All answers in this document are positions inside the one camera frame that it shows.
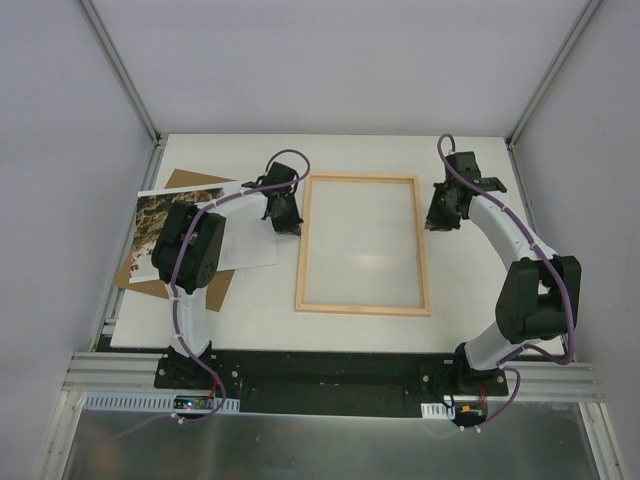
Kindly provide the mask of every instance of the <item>gray wall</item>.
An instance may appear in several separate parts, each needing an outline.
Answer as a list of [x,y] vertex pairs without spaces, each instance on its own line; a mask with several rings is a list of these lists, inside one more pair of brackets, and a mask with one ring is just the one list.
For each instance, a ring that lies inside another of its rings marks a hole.
[[605,2],[516,159],[541,235],[582,262],[578,353],[639,478],[640,2]]
[[31,476],[150,142],[74,2],[0,14],[0,477]]
[[96,0],[158,128],[501,136],[585,0]]

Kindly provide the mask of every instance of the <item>wooden frame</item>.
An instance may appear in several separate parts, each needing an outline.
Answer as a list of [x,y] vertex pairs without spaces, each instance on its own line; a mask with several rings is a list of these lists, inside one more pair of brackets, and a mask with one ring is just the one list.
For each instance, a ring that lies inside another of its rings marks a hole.
[[[307,267],[309,264],[309,244],[311,236],[311,198],[314,181],[355,182],[355,183],[399,183],[411,186],[413,210],[416,228],[416,247],[419,260],[420,307],[384,307],[366,305],[331,305],[308,303],[305,300],[307,289]],[[428,317],[431,315],[431,297],[427,274],[427,256],[423,236],[422,203],[420,200],[420,182],[417,175],[389,173],[311,173],[305,180],[304,223],[300,239],[300,258],[298,261],[298,280],[296,284],[295,309],[299,312],[343,313],[364,315],[395,315]]]

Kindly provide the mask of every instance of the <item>cardboard sheet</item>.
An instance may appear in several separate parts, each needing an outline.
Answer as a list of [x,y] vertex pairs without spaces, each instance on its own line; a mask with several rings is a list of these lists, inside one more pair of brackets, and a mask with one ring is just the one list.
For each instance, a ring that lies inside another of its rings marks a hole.
[[[230,181],[228,178],[214,177],[212,175],[204,175],[202,173],[176,169],[167,181],[165,188],[193,187],[196,185],[207,185],[228,181]],[[129,283],[129,271],[131,269],[130,258],[131,255],[127,255],[127,258],[116,274],[113,284],[119,288],[125,288],[133,290],[134,292],[146,293],[147,295],[153,295],[154,297],[169,299],[164,283],[160,280]],[[233,278],[233,273],[234,270],[227,270],[225,272],[217,272],[214,275],[213,280],[211,280],[211,283],[207,288],[207,310],[213,310],[214,312],[220,311],[224,297],[229,289],[229,284]]]

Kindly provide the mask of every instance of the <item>tabletop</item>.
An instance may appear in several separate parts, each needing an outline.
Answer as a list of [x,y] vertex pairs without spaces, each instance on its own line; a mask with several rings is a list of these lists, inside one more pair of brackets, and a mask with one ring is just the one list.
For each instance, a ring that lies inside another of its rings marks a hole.
[[[437,137],[333,135],[186,135],[167,141],[154,188],[174,169],[255,180],[275,152],[294,148],[313,171],[418,175],[422,215],[433,183],[444,179]],[[524,207],[504,140],[456,138],[458,151],[472,150],[483,176],[498,177],[514,210]],[[283,163],[302,172],[293,155]],[[296,199],[302,209],[304,185]],[[220,312],[207,311],[214,348],[243,350],[453,352],[495,319],[494,309],[506,272],[484,234],[470,221],[459,231],[424,232],[432,311],[430,317],[393,317],[296,312],[294,309],[300,238],[277,238],[278,264],[237,270]],[[172,336],[169,301],[125,291],[111,346],[164,348]],[[541,344],[562,353],[559,339]]]

